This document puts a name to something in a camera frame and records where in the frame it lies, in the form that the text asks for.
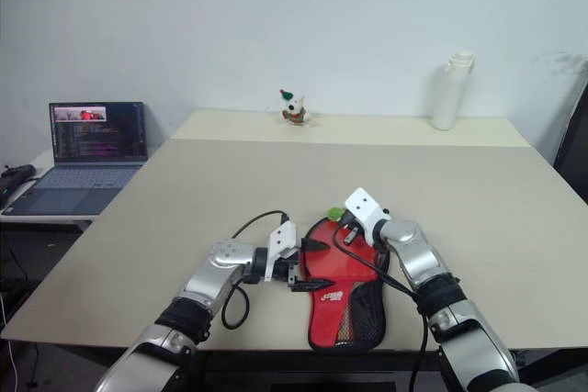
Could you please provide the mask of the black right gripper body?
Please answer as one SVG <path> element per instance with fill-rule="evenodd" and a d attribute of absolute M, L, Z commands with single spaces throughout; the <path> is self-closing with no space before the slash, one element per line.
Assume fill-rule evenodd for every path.
<path fill-rule="evenodd" d="M 368 216 L 346 208 L 338 220 L 338 226 L 349 230 L 356 229 L 359 235 L 365 236 L 368 231 Z"/>

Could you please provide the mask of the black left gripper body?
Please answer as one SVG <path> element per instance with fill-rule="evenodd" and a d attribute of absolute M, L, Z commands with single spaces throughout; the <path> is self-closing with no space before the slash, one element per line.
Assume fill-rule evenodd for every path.
<path fill-rule="evenodd" d="M 302 281 L 300 271 L 300 252 L 297 249 L 285 250 L 278 254 L 274 262 L 274 280 L 288 286 L 296 286 Z"/>

